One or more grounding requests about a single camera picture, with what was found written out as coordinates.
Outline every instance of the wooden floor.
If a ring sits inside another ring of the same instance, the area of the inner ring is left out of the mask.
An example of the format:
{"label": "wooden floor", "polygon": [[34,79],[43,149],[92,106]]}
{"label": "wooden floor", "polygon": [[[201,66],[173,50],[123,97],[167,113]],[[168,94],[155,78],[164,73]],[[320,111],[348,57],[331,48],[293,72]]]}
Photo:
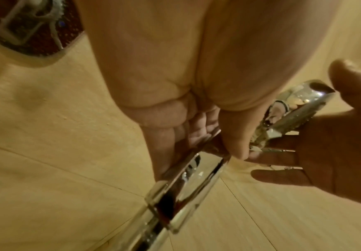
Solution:
{"label": "wooden floor", "polygon": [[[361,65],[361,1],[344,0],[289,85],[326,80],[338,57]],[[337,99],[323,112],[346,109]],[[258,183],[254,168],[232,160],[162,250],[361,250],[361,205]],[[46,60],[0,47],[0,251],[108,250],[153,183],[142,134],[110,99],[86,36]]]}

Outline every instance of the hand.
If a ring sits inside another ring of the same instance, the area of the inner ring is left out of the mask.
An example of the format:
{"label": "hand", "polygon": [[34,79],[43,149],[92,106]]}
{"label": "hand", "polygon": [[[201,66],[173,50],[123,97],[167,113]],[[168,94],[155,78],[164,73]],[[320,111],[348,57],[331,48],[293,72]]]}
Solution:
{"label": "hand", "polygon": [[256,126],[315,50],[337,0],[77,0],[108,89],[155,179],[218,124],[245,159]]}
{"label": "hand", "polygon": [[253,152],[247,161],[303,168],[252,171],[252,177],[259,181],[316,186],[361,202],[361,71],[349,61],[335,61],[329,75],[334,88],[353,109],[314,117],[299,135],[286,135],[268,145],[294,152]]}

